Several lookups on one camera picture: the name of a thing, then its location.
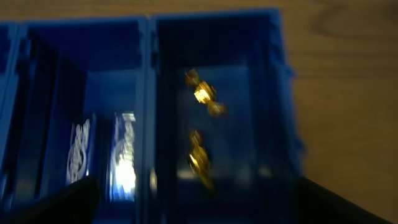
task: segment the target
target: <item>gold wrapped candy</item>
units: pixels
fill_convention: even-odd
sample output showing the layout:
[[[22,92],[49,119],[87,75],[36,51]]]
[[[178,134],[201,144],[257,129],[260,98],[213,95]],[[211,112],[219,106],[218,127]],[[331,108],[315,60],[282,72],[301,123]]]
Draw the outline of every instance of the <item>gold wrapped candy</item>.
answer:
[[[210,160],[206,149],[202,146],[203,138],[197,130],[189,134],[192,151],[188,155],[188,163],[192,171],[200,178],[203,185],[210,191],[214,191],[213,181],[209,177]]]
[[[216,101],[216,90],[207,84],[207,82],[201,80],[195,69],[191,69],[185,74],[185,83],[195,88],[195,97],[199,103],[207,105],[210,115],[221,116],[226,113],[227,109],[225,105]]]

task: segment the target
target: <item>dark object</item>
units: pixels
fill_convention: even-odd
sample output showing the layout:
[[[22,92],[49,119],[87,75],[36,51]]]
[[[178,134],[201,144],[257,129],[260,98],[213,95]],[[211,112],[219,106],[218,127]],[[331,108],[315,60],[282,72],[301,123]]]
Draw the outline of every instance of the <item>dark object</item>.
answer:
[[[294,202],[299,223],[390,223],[304,177],[296,183]]]
[[[92,223],[99,201],[96,179],[85,177],[0,223]]]

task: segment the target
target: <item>blue and white wrapper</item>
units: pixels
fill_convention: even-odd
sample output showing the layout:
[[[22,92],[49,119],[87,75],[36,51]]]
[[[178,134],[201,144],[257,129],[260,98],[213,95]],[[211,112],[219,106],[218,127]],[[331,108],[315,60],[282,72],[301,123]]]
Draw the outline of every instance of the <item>blue and white wrapper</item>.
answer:
[[[95,124],[95,114],[92,115],[91,119],[86,119],[83,124],[72,124],[67,162],[67,185],[88,176],[90,173]]]
[[[109,186],[111,201],[134,201],[134,113],[116,115],[110,156]]]

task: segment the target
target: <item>blue tray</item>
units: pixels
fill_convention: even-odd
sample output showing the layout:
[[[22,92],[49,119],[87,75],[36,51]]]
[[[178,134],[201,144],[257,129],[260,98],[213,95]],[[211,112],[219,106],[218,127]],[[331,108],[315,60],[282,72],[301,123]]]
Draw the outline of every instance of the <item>blue tray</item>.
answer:
[[[293,222],[299,145],[280,29],[273,9],[152,18],[145,175],[155,167],[158,190],[143,200],[149,222]],[[191,68],[215,87],[225,117],[209,116],[185,85]],[[204,134],[214,195],[187,163],[191,128]]]
[[[90,175],[104,188],[96,221],[294,222],[290,196],[302,147],[278,10],[31,21],[16,27],[4,75],[2,113],[8,119],[0,123],[5,210],[65,187],[71,125],[94,113]],[[214,119],[196,101],[184,83],[191,68],[216,88],[226,116]],[[111,203],[114,114],[130,111],[136,117],[136,199]],[[185,159],[192,128],[205,137],[214,195]]]

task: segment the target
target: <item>wood grain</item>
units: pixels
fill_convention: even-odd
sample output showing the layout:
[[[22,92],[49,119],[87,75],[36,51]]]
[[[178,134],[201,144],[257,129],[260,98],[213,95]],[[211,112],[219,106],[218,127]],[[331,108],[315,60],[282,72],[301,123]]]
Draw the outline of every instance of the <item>wood grain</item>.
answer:
[[[278,7],[306,175],[398,222],[398,1],[0,0],[0,19]]]

